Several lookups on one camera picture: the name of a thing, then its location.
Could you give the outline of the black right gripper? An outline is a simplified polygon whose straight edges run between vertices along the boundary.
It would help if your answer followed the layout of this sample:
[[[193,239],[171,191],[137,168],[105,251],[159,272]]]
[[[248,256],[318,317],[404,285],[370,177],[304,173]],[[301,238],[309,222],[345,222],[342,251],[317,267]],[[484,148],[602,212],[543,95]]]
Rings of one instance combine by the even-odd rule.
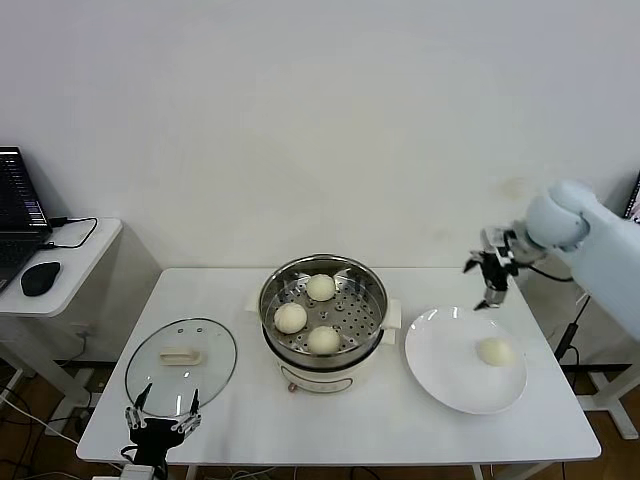
[[[471,253],[465,262],[463,272],[467,273],[481,265],[481,272],[488,287],[483,299],[474,307],[475,311],[499,308],[505,300],[508,279],[519,275],[520,264],[507,247]]]

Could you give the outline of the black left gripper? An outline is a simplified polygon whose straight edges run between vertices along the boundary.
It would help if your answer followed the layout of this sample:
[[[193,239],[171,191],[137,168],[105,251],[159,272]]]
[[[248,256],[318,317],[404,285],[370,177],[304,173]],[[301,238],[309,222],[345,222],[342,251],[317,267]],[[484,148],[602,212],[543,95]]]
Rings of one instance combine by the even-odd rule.
[[[164,463],[170,449],[181,445],[185,433],[192,433],[201,423],[199,390],[195,389],[189,414],[182,420],[149,418],[144,420],[143,409],[153,383],[136,397],[124,415],[129,428],[130,441],[134,445],[134,463]]]

